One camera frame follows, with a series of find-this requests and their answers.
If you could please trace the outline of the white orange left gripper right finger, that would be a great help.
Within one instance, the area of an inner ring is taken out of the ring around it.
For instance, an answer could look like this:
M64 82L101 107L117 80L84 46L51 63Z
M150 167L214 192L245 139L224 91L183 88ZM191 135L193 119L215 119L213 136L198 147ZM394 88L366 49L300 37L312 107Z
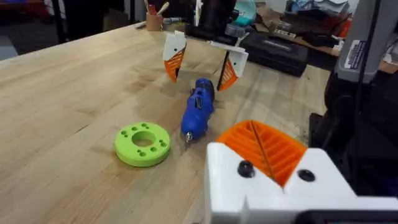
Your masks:
M257 121L252 127L266 164L256 179L262 190L291 197L356 196L325 151Z

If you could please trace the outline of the white orange left gripper left finger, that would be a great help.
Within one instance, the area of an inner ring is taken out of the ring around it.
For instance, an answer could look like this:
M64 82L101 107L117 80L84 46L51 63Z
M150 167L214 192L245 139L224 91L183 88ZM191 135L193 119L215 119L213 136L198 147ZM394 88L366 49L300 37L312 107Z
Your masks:
M207 145L205 223L282 223L273 203L283 195L266 156L265 134L257 121L238 123Z

